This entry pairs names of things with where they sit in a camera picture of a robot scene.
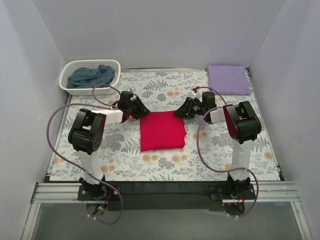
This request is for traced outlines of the red t shirt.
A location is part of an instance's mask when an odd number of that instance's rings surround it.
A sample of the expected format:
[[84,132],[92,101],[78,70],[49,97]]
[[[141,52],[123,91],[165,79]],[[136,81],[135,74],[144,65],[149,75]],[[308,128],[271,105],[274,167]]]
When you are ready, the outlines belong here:
[[173,111],[151,112],[140,119],[140,150],[182,149],[187,135],[184,120]]

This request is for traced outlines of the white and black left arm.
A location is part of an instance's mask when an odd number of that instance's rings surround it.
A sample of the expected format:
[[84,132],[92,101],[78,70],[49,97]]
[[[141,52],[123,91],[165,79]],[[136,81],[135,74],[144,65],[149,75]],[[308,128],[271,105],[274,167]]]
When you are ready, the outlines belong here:
[[84,177],[79,182],[86,193],[96,200],[102,199],[107,187],[102,184],[105,175],[99,166],[98,150],[103,141],[105,127],[122,124],[132,117],[140,119],[147,116],[150,110],[141,99],[130,91],[122,91],[120,98],[103,110],[88,110],[81,108],[71,126],[68,142],[77,152],[81,166],[84,168]]

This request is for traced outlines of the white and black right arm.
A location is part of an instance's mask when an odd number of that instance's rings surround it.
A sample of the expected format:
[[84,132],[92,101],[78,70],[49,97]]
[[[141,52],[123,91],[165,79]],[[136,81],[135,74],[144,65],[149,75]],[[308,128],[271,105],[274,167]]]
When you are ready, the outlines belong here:
[[[250,158],[254,141],[262,131],[262,125],[251,103],[217,106],[216,95],[212,91],[203,92],[202,99],[187,97],[174,115],[185,119],[202,116],[196,133],[197,152],[202,163],[215,173],[227,173],[224,193],[231,197],[240,197],[250,189]],[[202,157],[199,146],[200,128],[203,122],[208,124],[226,123],[232,139],[231,169],[217,170],[210,167]]]

